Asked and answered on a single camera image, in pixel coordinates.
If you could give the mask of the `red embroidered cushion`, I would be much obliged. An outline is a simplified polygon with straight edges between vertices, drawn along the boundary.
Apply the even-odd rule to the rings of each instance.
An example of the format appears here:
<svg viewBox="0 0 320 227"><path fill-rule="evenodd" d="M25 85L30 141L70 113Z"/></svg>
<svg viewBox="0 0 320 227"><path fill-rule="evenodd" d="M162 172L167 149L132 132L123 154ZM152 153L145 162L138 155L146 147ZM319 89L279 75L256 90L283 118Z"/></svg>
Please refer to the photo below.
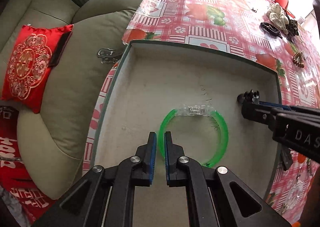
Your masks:
<svg viewBox="0 0 320 227"><path fill-rule="evenodd" d="M50 72L59 64L73 28L23 25L8 60L1 99L22 103L38 114Z"/></svg>

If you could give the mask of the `green translucent bangle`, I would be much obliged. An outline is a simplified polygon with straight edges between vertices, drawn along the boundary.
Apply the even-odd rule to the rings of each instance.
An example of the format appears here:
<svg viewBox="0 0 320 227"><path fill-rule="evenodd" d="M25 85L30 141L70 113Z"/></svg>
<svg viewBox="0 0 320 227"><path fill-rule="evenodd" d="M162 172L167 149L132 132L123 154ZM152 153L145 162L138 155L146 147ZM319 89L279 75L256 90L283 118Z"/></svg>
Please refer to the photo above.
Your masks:
<svg viewBox="0 0 320 227"><path fill-rule="evenodd" d="M187 155L199 159L206 167L217 165L226 153L229 132L224 117L209 105L183 105L172 109L158 131L158 148L164 157L164 134L185 148Z"/></svg>

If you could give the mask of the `metal tablecloth clip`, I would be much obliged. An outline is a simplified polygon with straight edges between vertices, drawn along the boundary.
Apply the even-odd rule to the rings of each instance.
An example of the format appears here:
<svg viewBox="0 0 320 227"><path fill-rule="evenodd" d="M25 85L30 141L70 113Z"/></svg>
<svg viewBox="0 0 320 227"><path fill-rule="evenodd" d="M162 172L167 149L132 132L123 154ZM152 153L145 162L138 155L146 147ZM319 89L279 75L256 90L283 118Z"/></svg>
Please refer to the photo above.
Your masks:
<svg viewBox="0 0 320 227"><path fill-rule="evenodd" d="M115 64L121 59L123 53L123 49L102 48L97 52L97 57L101 60L102 64Z"/></svg>

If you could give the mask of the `white polka dot scrunchie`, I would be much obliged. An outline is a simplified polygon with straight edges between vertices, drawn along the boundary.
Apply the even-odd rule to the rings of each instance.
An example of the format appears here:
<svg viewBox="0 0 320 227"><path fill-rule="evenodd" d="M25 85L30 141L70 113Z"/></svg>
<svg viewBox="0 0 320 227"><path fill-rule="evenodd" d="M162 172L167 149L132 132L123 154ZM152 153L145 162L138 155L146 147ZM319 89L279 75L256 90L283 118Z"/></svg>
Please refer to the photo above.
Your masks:
<svg viewBox="0 0 320 227"><path fill-rule="evenodd" d="M277 29L282 31L285 35L288 35L289 32L286 26L289 25L289 19L279 3L271 3L266 15L270 22L274 24Z"/></svg>

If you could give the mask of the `beige green sofa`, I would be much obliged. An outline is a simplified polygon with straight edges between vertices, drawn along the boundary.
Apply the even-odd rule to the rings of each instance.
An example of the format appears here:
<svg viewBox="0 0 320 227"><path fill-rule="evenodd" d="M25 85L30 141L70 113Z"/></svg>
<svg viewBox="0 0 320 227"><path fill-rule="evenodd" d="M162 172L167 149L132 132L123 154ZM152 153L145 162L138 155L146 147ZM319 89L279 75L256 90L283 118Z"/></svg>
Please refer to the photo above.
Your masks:
<svg viewBox="0 0 320 227"><path fill-rule="evenodd" d="M81 177L86 137L104 79L111 69L102 64L101 48L119 50L132 16L143 0L9 0L1 13L1 74L23 25L36 28L74 26L59 64L46 86L40 113L22 104L18 109L17 143L36 187L60 198Z"/></svg>

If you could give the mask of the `red printed fabric bag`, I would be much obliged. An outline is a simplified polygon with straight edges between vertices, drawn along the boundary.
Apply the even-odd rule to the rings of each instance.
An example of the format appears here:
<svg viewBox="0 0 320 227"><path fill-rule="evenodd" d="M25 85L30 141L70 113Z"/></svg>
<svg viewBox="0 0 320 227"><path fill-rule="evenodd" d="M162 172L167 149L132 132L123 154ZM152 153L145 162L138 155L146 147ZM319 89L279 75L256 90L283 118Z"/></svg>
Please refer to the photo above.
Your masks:
<svg viewBox="0 0 320 227"><path fill-rule="evenodd" d="M1 106L1 226L31 226L55 200L35 185L21 159L18 111Z"/></svg>

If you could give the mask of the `dark leopard scrunchie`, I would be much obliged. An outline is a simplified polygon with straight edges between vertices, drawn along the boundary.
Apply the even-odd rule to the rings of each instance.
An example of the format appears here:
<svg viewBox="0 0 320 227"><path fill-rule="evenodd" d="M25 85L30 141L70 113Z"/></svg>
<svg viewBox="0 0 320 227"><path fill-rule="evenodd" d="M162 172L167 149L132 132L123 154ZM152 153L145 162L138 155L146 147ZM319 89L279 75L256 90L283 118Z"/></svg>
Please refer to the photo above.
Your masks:
<svg viewBox="0 0 320 227"><path fill-rule="evenodd" d="M287 40L291 42L295 42L295 37L299 36L298 32L298 22L295 19L292 19L287 13L286 17L288 18L289 23L286 25L286 29L288 31Z"/></svg>

